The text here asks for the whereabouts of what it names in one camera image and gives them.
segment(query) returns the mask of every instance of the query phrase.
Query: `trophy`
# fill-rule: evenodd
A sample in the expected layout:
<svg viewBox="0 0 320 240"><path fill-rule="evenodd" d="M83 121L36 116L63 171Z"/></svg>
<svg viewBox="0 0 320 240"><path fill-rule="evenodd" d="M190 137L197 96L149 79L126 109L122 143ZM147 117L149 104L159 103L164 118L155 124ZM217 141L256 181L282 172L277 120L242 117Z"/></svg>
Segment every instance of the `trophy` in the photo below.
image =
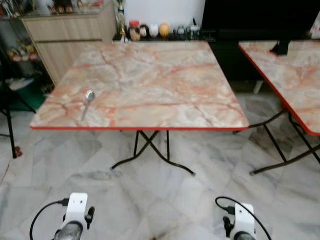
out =
<svg viewBox="0 0 320 240"><path fill-rule="evenodd" d="M113 0L113 2L118 8L118 13L116 15L118 32L125 38L127 32L125 19L125 0Z"/></svg>

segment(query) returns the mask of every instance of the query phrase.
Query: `folding table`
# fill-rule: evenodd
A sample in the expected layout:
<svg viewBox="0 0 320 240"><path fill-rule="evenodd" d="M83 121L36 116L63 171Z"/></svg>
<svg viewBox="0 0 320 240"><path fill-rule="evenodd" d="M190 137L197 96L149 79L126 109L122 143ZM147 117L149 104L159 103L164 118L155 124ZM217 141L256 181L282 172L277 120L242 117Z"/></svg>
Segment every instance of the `folding table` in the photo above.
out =
<svg viewBox="0 0 320 240"><path fill-rule="evenodd" d="M85 93L95 92L83 121ZM208 43L90 45L39 109L35 130L134 130L133 157L149 145L170 160L169 131L240 131L249 126ZM144 131L154 131L149 137ZM166 131L166 157L152 140ZM146 143L137 152L139 135Z"/></svg>
<svg viewBox="0 0 320 240"><path fill-rule="evenodd" d="M303 134L304 131L312 136L320 136L320 41L291 41L287 55L270 52L275 45L275 41L239 43L240 49L284 104L284 110L272 118L249 126L265 128L283 162L254 170L251 175L292 164L310 154L320 163L316 153L320 144L312 147ZM267 127L268 123L286 112L293 128L309 148L290 160L286 159Z"/></svg>

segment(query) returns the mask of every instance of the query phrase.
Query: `black cable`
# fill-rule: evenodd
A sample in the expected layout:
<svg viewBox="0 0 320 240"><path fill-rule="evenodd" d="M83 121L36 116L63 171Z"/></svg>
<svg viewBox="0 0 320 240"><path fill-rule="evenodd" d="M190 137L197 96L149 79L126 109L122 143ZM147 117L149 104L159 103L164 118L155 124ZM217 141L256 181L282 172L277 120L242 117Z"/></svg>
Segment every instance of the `black cable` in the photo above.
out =
<svg viewBox="0 0 320 240"><path fill-rule="evenodd" d="M34 240L32 232L33 232L33 229L34 229L35 222L36 222L37 218L39 217L40 213L43 210L45 210L47 207L49 207L49 206L51 206L53 204L61 204L62 206L68 206L68 202L69 202L69 198L64 198L64 199L59 200L59 201L50 202L47 205L45 205L43 208L41 208L40 211L38 211L38 213L35 215L32 223L31 223L30 231L29 231L30 240Z"/></svg>
<svg viewBox="0 0 320 240"><path fill-rule="evenodd" d="M237 200L234 200L233 198L231 198L231 197L228 197L228 196L218 196L214 201L215 201L215 204L219 207L219 208L221 208L221 209L223 209L223 210L227 210L228 209L228 207L223 207L223 206L221 206L219 203L218 203L218 200L219 199L227 199L227 200L230 200L230 201L232 201L232 202L234 202L234 203L236 203L236 204L239 204L241 207L243 207L245 210L247 210L248 211L248 213L257 221L257 223L261 226L261 228L263 229L263 231L264 231L264 233L266 234L266 236L267 236L267 238L269 239L269 240L272 240L271 239L271 237L270 237L270 235L269 235L269 233L268 233L268 231L267 231L267 229L265 228L265 226L262 224L262 222L256 217L256 215L254 215L248 208L246 208L242 203L240 203L240 202L238 202Z"/></svg>

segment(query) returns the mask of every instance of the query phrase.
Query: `cabinet door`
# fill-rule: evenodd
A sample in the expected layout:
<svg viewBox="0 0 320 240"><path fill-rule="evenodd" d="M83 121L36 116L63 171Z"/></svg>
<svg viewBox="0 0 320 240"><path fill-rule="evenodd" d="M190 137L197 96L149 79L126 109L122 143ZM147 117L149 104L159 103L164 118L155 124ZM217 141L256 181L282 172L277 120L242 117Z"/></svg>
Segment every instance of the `cabinet door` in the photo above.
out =
<svg viewBox="0 0 320 240"><path fill-rule="evenodd" d="M37 43L37 49L53 83L56 85L88 45L100 41Z"/></svg>

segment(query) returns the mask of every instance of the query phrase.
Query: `white wall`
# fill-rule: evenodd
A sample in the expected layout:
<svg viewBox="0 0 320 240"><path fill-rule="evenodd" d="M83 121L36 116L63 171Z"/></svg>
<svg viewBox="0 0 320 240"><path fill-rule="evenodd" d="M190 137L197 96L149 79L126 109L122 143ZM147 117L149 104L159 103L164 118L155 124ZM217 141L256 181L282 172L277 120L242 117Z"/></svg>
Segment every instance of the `white wall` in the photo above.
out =
<svg viewBox="0 0 320 240"><path fill-rule="evenodd" d="M206 0L126 0L126 22L139 20L141 24L168 23L172 28L189 25L193 17L202 23Z"/></svg>

